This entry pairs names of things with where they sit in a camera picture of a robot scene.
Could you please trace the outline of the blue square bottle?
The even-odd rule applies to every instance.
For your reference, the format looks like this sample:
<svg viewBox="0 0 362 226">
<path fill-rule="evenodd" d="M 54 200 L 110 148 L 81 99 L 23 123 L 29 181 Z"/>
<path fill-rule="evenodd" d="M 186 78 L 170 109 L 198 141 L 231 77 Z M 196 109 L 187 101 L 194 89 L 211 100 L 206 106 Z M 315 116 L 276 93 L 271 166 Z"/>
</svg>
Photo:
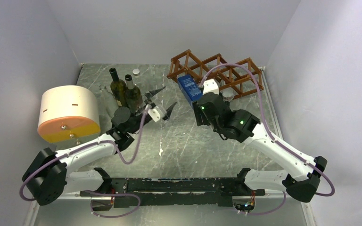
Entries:
<svg viewBox="0 0 362 226">
<path fill-rule="evenodd" d="M 191 107 L 193 103 L 202 97 L 202 91 L 199 89 L 193 77 L 189 74 L 177 78 L 181 92 Z"/>
</svg>

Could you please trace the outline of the brown wooden wine rack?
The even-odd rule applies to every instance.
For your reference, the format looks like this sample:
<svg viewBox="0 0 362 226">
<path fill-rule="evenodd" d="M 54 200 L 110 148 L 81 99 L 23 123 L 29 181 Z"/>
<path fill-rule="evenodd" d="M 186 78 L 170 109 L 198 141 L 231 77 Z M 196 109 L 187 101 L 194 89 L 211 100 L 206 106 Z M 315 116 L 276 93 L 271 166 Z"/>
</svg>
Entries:
<svg viewBox="0 0 362 226">
<path fill-rule="evenodd" d="M 199 84 L 204 75 L 212 67 L 225 64 L 227 61 L 218 53 L 207 59 L 201 60 L 187 49 L 171 58 L 168 79 L 178 82 L 177 79 L 184 75 L 190 75 Z M 242 68 L 236 66 L 221 66 L 215 69 L 208 76 L 219 84 L 219 90 L 225 91 L 230 88 L 235 93 L 235 99 L 248 96 L 257 92 L 255 84 L 249 75 L 255 76 L 259 90 L 264 90 L 263 73 L 251 58 L 246 58 L 236 62 Z"/>
</svg>

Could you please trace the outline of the clear square gold-label bottle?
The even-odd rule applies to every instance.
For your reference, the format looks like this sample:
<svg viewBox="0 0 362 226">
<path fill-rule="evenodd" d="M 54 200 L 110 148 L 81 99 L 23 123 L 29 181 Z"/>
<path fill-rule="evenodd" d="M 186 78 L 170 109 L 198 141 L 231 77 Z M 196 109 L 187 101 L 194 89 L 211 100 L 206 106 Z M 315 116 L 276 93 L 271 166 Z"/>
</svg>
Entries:
<svg viewBox="0 0 362 226">
<path fill-rule="evenodd" d="M 230 102 L 234 99 L 235 93 L 232 88 L 227 88 L 222 90 L 222 98 L 224 101 Z"/>
</svg>

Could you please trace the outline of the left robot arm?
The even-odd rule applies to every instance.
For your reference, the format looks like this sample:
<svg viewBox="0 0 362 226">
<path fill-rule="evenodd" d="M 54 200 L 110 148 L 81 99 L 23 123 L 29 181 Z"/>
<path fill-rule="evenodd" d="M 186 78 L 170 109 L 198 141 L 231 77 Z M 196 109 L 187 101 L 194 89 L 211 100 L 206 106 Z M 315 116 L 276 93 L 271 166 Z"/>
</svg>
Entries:
<svg viewBox="0 0 362 226">
<path fill-rule="evenodd" d="M 37 201 L 41 206 L 55 201 L 62 194 L 86 192 L 96 196 L 115 194 L 112 178 L 102 168 L 89 171 L 78 169 L 103 157 L 118 155 L 120 160 L 131 164 L 140 147 L 144 125 L 150 121 L 168 120 L 176 106 L 164 109 L 152 101 L 163 89 L 145 93 L 146 99 L 137 112 L 118 107 L 112 116 L 111 129 L 96 139 L 65 150 L 41 150 L 22 176 L 19 189 L 21 199 Z"/>
</svg>

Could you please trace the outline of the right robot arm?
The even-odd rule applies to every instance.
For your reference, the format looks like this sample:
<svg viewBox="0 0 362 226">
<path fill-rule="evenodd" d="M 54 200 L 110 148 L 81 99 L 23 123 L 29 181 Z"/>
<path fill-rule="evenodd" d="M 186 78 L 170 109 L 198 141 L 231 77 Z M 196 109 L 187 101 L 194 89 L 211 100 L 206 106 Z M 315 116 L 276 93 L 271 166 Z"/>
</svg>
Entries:
<svg viewBox="0 0 362 226">
<path fill-rule="evenodd" d="M 327 160 L 312 157 L 267 131 L 265 124 L 247 110 L 231 110 L 223 98 L 209 92 L 193 103 L 197 125 L 209 125 L 223 140 L 236 140 L 259 150 L 281 170 L 242 170 L 235 188 L 241 195 L 252 190 L 270 189 L 286 192 L 300 202 L 310 202 L 316 195 Z"/>
</svg>

